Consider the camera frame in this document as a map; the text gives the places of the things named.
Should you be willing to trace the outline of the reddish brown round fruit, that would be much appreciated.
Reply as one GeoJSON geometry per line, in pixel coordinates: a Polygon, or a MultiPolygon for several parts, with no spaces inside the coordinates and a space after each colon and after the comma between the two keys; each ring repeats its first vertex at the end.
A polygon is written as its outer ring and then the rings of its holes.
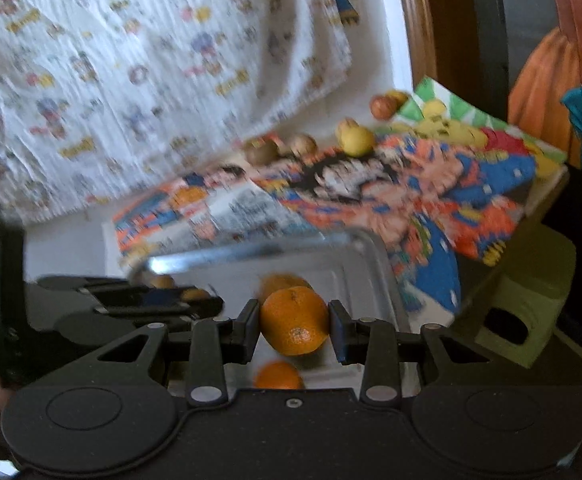
{"type": "Polygon", "coordinates": [[[393,96],[374,96],[370,103],[370,113],[373,118],[387,122],[397,112],[399,102],[393,96]]]}

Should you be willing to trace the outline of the wooden frame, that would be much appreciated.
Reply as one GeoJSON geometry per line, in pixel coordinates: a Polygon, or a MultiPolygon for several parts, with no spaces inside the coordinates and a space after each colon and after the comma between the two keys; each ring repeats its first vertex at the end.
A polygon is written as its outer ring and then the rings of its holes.
{"type": "Polygon", "coordinates": [[[474,0],[402,0],[413,83],[425,76],[469,98],[480,87],[474,0]]]}

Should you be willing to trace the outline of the white cartoon print cloth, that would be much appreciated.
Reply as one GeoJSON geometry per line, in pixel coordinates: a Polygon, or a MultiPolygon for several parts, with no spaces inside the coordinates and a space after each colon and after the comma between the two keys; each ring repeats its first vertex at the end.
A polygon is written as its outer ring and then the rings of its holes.
{"type": "Polygon", "coordinates": [[[0,206],[34,223],[150,188],[351,64],[337,0],[0,0],[0,206]]]}

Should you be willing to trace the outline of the colourful anime drawing sheet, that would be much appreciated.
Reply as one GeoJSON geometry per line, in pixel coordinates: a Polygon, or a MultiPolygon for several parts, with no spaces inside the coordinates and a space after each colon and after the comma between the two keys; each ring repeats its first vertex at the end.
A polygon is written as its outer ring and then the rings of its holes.
{"type": "Polygon", "coordinates": [[[389,134],[361,157],[329,148],[261,168],[221,165],[165,185],[250,180],[315,231],[375,233],[407,312],[453,318],[461,309],[458,257],[497,262],[535,176],[532,156],[389,134]]]}

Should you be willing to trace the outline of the princess painting orange dress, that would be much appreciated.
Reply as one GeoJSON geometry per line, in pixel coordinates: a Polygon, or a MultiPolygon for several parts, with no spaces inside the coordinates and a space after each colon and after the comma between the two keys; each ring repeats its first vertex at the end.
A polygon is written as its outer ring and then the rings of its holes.
{"type": "Polygon", "coordinates": [[[582,0],[554,0],[558,24],[509,94],[508,122],[568,154],[582,170],[582,0]]]}

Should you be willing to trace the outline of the brown avocado-shaped mango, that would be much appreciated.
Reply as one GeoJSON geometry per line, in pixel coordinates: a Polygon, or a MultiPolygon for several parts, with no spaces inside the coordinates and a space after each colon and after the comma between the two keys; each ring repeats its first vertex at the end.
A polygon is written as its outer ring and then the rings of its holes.
{"type": "Polygon", "coordinates": [[[269,274],[261,278],[259,281],[257,299],[260,302],[264,302],[274,292],[292,287],[306,287],[312,289],[311,284],[298,275],[290,273],[269,274]]]}

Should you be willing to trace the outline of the silver metal tray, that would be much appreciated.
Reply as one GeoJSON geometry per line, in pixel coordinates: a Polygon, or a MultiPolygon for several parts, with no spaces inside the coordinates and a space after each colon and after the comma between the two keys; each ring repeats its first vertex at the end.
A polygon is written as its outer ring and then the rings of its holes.
{"type": "Polygon", "coordinates": [[[259,296],[265,278],[303,278],[325,301],[338,300],[352,318],[379,318],[407,330],[387,250],[376,235],[360,229],[263,238],[179,254],[151,256],[128,274],[134,284],[169,275],[180,286],[216,292],[221,315],[236,318],[259,296]]]}

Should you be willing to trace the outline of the striped pepino melon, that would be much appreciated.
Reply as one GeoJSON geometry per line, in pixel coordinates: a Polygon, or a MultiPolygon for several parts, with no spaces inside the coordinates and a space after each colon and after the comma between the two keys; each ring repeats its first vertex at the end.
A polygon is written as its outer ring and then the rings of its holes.
{"type": "Polygon", "coordinates": [[[306,157],[315,154],[318,150],[316,140],[307,133],[296,133],[291,136],[288,148],[295,157],[306,157]]]}
{"type": "Polygon", "coordinates": [[[337,137],[338,142],[342,141],[342,136],[346,131],[349,131],[350,128],[358,127],[358,122],[355,119],[350,117],[345,117],[338,123],[337,128],[335,128],[335,136],[337,137]]]}

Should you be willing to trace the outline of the yellow fruit behind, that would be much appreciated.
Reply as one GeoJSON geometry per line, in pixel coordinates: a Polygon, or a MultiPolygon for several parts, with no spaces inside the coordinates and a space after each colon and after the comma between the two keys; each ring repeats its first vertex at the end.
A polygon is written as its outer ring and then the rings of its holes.
{"type": "Polygon", "coordinates": [[[402,108],[406,104],[406,102],[410,99],[410,94],[402,90],[392,89],[390,91],[387,91],[385,95],[396,102],[397,108],[402,108]]]}

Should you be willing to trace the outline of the yellow lemon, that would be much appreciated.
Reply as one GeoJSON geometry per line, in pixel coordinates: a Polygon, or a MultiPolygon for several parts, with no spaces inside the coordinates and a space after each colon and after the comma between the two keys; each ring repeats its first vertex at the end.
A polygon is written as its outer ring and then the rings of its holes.
{"type": "Polygon", "coordinates": [[[348,126],[341,130],[339,142],[346,155],[361,157],[375,148],[376,137],[372,131],[365,127],[348,126]]]}

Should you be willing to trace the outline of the brown kiwi with sticker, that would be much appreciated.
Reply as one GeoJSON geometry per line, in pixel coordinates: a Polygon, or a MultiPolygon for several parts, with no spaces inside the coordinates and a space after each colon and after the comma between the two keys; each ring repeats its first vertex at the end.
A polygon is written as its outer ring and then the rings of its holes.
{"type": "Polygon", "coordinates": [[[251,166],[267,166],[279,158],[279,148],[274,140],[255,138],[243,144],[245,160],[251,166]]]}

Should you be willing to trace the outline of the small orange tangerine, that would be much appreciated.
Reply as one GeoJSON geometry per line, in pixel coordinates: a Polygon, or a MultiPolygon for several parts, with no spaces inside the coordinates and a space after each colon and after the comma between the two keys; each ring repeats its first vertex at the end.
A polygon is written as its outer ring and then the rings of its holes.
{"type": "Polygon", "coordinates": [[[266,341],[283,356],[305,356],[329,337],[327,304],[311,288],[294,286],[273,292],[259,309],[266,341]]]}
{"type": "Polygon", "coordinates": [[[300,372],[289,362],[271,361],[256,373],[253,386],[260,389],[301,390],[304,382],[300,372]]]}

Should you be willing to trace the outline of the grey-haired character drawing sheet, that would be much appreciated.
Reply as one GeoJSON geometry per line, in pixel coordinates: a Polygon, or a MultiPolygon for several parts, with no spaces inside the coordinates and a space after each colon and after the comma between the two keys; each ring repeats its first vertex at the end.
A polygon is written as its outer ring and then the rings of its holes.
{"type": "Polygon", "coordinates": [[[102,225],[106,270],[123,275],[146,258],[199,248],[314,232],[299,214],[250,180],[218,188],[163,185],[102,225]]]}

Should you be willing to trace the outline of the green plastic stool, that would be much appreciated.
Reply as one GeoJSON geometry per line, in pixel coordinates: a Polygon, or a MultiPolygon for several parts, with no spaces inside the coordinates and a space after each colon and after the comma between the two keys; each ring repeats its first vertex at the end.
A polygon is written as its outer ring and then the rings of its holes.
{"type": "Polygon", "coordinates": [[[576,248],[540,224],[507,261],[475,342],[525,368],[544,351],[562,311],[576,267],[576,248]]]}

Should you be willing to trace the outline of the small brown longan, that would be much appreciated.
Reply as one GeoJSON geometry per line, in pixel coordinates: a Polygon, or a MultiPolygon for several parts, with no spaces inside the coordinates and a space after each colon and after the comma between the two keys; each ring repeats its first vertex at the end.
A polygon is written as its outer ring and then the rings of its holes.
{"type": "Polygon", "coordinates": [[[186,288],[180,294],[180,300],[185,302],[190,301],[197,301],[197,300],[206,300],[211,297],[210,292],[207,292],[205,289],[201,288],[186,288]]]}
{"type": "Polygon", "coordinates": [[[158,289],[173,289],[176,287],[175,280],[171,275],[154,275],[150,278],[149,285],[158,289]]]}

